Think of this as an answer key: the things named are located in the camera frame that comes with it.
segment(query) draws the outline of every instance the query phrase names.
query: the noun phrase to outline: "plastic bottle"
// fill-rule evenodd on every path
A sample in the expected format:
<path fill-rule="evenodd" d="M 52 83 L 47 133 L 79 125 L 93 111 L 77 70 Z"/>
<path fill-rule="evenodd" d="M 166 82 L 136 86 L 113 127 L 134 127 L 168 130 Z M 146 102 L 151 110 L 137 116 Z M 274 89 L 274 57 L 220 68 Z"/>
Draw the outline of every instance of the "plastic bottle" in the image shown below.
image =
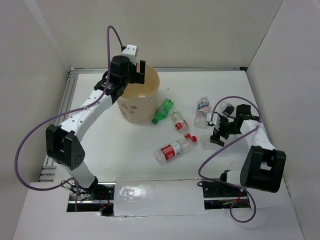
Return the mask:
<path fill-rule="evenodd" d="M 196 112 L 194 117 L 194 126 L 200 129 L 206 129 L 207 114 L 209 111 L 209 100 L 206 96 L 201 98 L 196 106 Z"/>
<path fill-rule="evenodd" d="M 197 142 L 197 138 L 192 136 L 190 138 L 182 138 L 178 141 L 162 147 L 155 153 L 155 158 L 160 165 L 168 162 L 168 160 L 175 158 L 178 155 L 188 153 Z"/>
<path fill-rule="evenodd" d="M 179 111 L 174 111 L 170 115 L 175 129 L 178 131 L 179 134 L 183 135 L 185 138 L 191 138 L 191 135 L 189 133 L 189 126 L 187 121 L 184 119 L 182 116 L 181 112 Z"/>
<path fill-rule="evenodd" d="M 156 111 L 154 118 L 152 119 L 152 123 L 153 124 L 157 124 L 158 121 L 164 119 L 168 112 L 170 111 L 170 109 L 172 109 L 172 107 L 174 106 L 174 102 L 171 101 L 170 99 L 166 98 L 161 106 L 158 108 L 158 110 Z"/>

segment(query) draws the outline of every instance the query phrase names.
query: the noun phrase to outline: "clear plastic bottle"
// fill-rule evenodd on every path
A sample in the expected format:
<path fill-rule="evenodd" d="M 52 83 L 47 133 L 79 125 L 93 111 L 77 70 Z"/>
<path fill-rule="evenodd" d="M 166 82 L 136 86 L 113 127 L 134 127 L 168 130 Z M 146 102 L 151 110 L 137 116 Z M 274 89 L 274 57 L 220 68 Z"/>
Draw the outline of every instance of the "clear plastic bottle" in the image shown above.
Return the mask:
<path fill-rule="evenodd" d="M 194 126 L 200 129 L 206 129 L 208 126 L 207 123 L 207 114 L 209 111 L 209 100 L 207 96 L 201 98 L 196 106 L 196 112 L 194 117 Z"/>
<path fill-rule="evenodd" d="M 197 138 L 195 136 L 174 141 L 171 144 L 164 146 L 156 151 L 155 158 L 160 165 L 163 165 L 167 163 L 168 160 L 175 158 L 178 155 L 188 153 L 193 148 L 196 142 Z"/>
<path fill-rule="evenodd" d="M 170 115 L 175 129 L 178 131 L 179 134 L 183 135 L 185 138 L 191 138 L 191 135 L 189 133 L 189 126 L 187 121 L 184 119 L 182 116 L 181 112 L 179 111 L 174 111 Z"/>

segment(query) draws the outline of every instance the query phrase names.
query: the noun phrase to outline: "beige bucket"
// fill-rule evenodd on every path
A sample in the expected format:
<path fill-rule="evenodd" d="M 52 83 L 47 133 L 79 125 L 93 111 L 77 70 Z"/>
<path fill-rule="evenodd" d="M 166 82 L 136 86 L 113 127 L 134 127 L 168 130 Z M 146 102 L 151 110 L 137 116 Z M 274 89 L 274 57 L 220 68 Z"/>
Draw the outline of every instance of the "beige bucket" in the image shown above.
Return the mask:
<path fill-rule="evenodd" d="M 117 100 L 123 117 L 135 124 L 152 119 L 158 108 L 159 85 L 156 70 L 145 65 L 144 84 L 128 84 L 124 94 Z"/>

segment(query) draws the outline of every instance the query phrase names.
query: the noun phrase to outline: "wire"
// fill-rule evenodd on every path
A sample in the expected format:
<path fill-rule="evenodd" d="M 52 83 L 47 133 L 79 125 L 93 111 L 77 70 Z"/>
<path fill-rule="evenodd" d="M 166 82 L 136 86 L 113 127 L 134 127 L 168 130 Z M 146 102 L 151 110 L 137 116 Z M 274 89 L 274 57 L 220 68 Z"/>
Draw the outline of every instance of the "wire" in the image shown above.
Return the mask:
<path fill-rule="evenodd" d="M 218 106 L 223 100 L 226 100 L 226 99 L 241 99 L 241 100 L 244 100 L 244 101 L 246 101 L 247 103 L 251 104 L 251 105 L 255 108 L 255 110 L 258 112 L 258 116 L 259 116 L 258 123 L 260 124 L 260 123 L 262 122 L 261 112 L 259 111 L 258 107 L 257 107 L 254 103 L 252 103 L 251 101 L 249 101 L 248 99 L 246 99 L 246 98 L 244 98 L 244 97 L 241 97 L 241 96 L 226 96 L 226 97 L 222 98 L 221 100 L 219 100 L 219 101 L 216 103 L 216 105 L 214 106 L 214 108 L 213 108 L 212 116 L 211 116 L 211 122 L 212 122 L 212 120 L 213 120 L 213 118 L 214 118 L 214 113 L 216 112 L 217 106 Z M 221 181 L 221 180 L 218 180 L 218 179 L 216 179 L 216 178 L 206 177 L 206 176 L 204 176 L 204 175 L 201 174 L 201 171 L 202 171 L 202 169 L 204 168 L 204 166 L 205 166 L 211 159 L 213 159 L 213 158 L 214 158 L 215 156 L 217 156 L 219 153 L 221 153 L 221 152 L 223 152 L 224 150 L 226 150 L 227 148 L 229 148 L 231 145 L 237 143 L 237 142 L 240 141 L 241 139 L 244 139 L 246 136 L 252 134 L 252 133 L 255 132 L 256 130 L 258 130 L 258 128 L 259 128 L 259 125 L 257 125 L 253 130 L 251 130 L 251 131 L 249 131 L 249 132 L 241 135 L 241 136 L 238 137 L 237 139 L 233 140 L 232 142 L 228 143 L 227 145 L 225 145 L 224 147 L 222 147 L 221 149 L 219 149 L 218 151 L 216 151 L 214 154 L 212 154 L 210 157 L 208 157 L 208 158 L 201 164 L 201 166 L 200 166 L 199 169 L 198 169 L 198 175 L 199 175 L 201 178 L 203 178 L 203 179 L 205 179 L 205 180 L 209 180 L 209 181 L 216 182 L 216 183 L 220 183 L 220 184 L 225 184 L 225 185 L 228 185 L 228 186 L 231 186 L 231 187 L 234 187 L 234 188 L 243 190 L 243 191 L 249 196 L 249 198 L 251 199 L 252 204 L 253 204 L 253 214 L 252 214 L 252 216 L 251 216 L 249 219 L 247 219 L 247 220 L 239 220 L 239 219 L 235 218 L 235 216 L 234 216 L 233 213 L 232 213 L 232 208 L 233 208 L 236 204 L 238 204 L 238 203 L 240 203 L 240 202 L 243 202 L 243 201 L 246 201 L 246 199 L 236 201 L 236 202 L 234 202 L 234 203 L 231 205 L 231 207 L 230 207 L 230 210 L 229 210 L 229 211 L 230 211 L 230 215 L 231 215 L 231 217 L 232 217 L 235 221 L 237 221 L 238 223 L 248 223 L 248 222 L 250 222 L 252 219 L 254 219 L 254 217 L 256 216 L 257 206 L 256 206 L 256 202 L 255 202 L 254 198 L 252 197 L 252 195 L 248 192 L 247 189 L 245 189 L 245 188 L 243 189 L 241 186 L 238 186 L 238 185 L 235 185 L 235 184 L 232 184 L 232 183 L 229 183 L 229 182 Z"/>
<path fill-rule="evenodd" d="M 123 47 L 122 42 L 120 40 L 120 37 L 119 37 L 116 29 L 113 26 L 109 25 L 107 27 L 107 29 L 106 29 L 106 50 L 107 50 L 107 69 L 108 70 L 110 69 L 110 66 L 111 66 L 111 60 L 110 60 L 111 59 L 111 57 L 110 57 L 110 29 L 112 29 L 114 31 L 116 37 L 119 40 L 121 48 Z M 102 91 L 102 94 L 94 102 L 90 103 L 89 105 L 87 105 L 85 107 L 79 107 L 79 108 L 76 108 L 76 109 L 73 109 L 73 110 L 69 110 L 69 111 L 60 113 L 58 115 L 52 116 L 52 117 L 48 118 L 47 120 L 44 120 L 41 123 L 39 123 L 38 125 L 36 125 L 33 129 L 31 129 L 31 131 L 29 131 L 27 133 L 27 135 L 22 139 L 21 143 L 19 144 L 19 146 L 18 146 L 18 148 L 16 150 L 16 153 L 15 153 L 15 157 L 14 157 L 14 172 L 15 172 L 16 177 L 20 181 L 20 183 L 22 183 L 25 187 L 27 187 L 28 189 L 31 189 L 31 190 L 35 190 L 35 191 L 50 191 L 50 190 L 62 187 L 66 182 L 74 180 L 75 185 L 76 185 L 76 196 L 75 196 L 76 199 L 75 199 L 74 206 L 75 206 L 75 208 L 77 208 L 77 198 L 78 198 L 78 195 L 79 195 L 79 183 L 77 182 L 77 180 L 74 177 L 70 177 L 67 180 L 65 180 L 63 183 L 60 183 L 60 184 L 58 184 L 56 186 L 52 186 L 52 187 L 39 188 L 39 187 L 31 186 L 30 184 L 28 184 L 27 182 L 25 182 L 23 180 L 23 178 L 21 177 L 21 175 L 19 173 L 19 169 L 18 169 L 19 154 L 20 154 L 21 149 L 22 149 L 23 145 L 25 144 L 26 140 L 31 136 L 31 134 L 33 134 L 41 126 L 43 126 L 46 123 L 48 123 L 48 122 L 50 122 L 50 121 L 52 121 L 52 120 L 54 120 L 56 118 L 59 118 L 61 116 L 65 116 L 65 115 L 68 115 L 68 114 L 72 114 L 72 113 L 75 113 L 75 112 L 90 108 L 93 105 L 95 105 L 97 102 L 99 102 L 102 99 L 102 97 L 105 95 L 106 91 L 107 91 L 107 86 L 108 86 L 109 80 L 110 80 L 110 71 L 108 71 L 108 73 L 107 73 L 106 84 L 105 84 L 105 87 L 104 87 L 104 89 Z"/>

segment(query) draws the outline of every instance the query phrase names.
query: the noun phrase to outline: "wall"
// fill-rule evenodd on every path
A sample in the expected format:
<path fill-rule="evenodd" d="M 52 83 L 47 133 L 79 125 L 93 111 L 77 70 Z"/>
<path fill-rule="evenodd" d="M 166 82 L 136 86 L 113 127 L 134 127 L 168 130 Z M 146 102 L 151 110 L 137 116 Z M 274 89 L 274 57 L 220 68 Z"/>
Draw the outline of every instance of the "wall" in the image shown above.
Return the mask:
<path fill-rule="evenodd" d="M 106 68 L 107 25 L 153 67 L 248 67 L 281 2 L 36 0 L 74 68 Z M 111 50 L 120 52 L 115 37 Z"/>
<path fill-rule="evenodd" d="M 247 75 L 275 146 L 286 152 L 306 240 L 320 234 L 320 0 L 284 0 Z"/>
<path fill-rule="evenodd" d="M 27 189 L 14 174 L 23 136 L 58 112 L 68 73 L 22 0 L 0 7 L 0 233 L 12 239 Z M 45 156 L 45 129 L 23 148 L 19 169 L 37 181 Z"/>

